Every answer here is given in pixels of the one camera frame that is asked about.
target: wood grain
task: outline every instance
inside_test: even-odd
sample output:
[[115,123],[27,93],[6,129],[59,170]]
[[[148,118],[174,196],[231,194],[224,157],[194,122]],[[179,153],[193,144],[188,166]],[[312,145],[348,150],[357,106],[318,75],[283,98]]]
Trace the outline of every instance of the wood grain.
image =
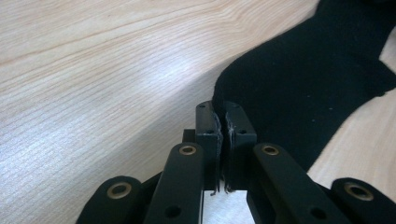
[[[222,69],[316,3],[0,1],[0,222],[74,223],[105,180],[160,172]],[[393,71],[395,52],[393,33],[381,58]],[[355,112],[310,175],[396,200],[395,102]],[[205,199],[205,223],[252,222],[243,196]]]

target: metal ring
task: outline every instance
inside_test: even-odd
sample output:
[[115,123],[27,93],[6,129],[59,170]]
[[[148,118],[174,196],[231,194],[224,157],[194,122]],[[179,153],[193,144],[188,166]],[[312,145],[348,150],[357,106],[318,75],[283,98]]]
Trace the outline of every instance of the metal ring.
[[346,182],[344,190],[351,196],[362,201],[371,201],[374,198],[370,190],[352,182]]
[[[116,187],[124,187],[124,190],[122,192],[114,192],[114,189]],[[113,184],[110,188],[107,190],[107,197],[111,199],[121,199],[125,196],[127,196],[132,190],[132,186],[126,182],[119,182],[116,184]]]
[[181,147],[178,151],[182,155],[190,156],[190,155],[194,154],[197,151],[197,149],[193,146],[184,146],[184,147]]
[[264,152],[270,156],[276,156],[277,154],[279,154],[279,150],[277,150],[276,147],[270,147],[270,146],[263,146],[262,152]]

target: light wood surface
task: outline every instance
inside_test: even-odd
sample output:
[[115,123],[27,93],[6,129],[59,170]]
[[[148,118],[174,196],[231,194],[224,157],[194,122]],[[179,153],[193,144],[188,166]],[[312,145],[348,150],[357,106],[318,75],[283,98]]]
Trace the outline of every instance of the light wood surface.
[[[233,59],[317,1],[0,1],[0,223],[74,223],[116,175],[145,181]],[[396,71],[396,33],[381,59]],[[310,170],[396,200],[396,91],[360,108]],[[251,223],[243,192],[205,223]]]

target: black fabric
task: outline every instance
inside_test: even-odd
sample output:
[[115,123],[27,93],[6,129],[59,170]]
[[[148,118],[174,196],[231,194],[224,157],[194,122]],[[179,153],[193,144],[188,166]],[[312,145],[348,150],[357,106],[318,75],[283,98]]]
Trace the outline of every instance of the black fabric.
[[215,111],[224,118],[225,101],[240,104],[259,142],[282,146],[307,170],[354,110],[396,87],[378,59],[395,22],[395,1],[320,1],[311,19],[222,72]]

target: black cloth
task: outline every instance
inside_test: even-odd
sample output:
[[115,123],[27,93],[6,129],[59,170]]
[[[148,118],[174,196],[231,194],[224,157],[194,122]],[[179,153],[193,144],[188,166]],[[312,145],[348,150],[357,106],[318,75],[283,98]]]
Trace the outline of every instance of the black cloth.
[[282,146],[308,170],[354,110],[396,87],[378,59],[395,23],[395,1],[320,1],[312,18],[221,73],[215,111],[224,119],[225,101],[240,104],[259,142]]

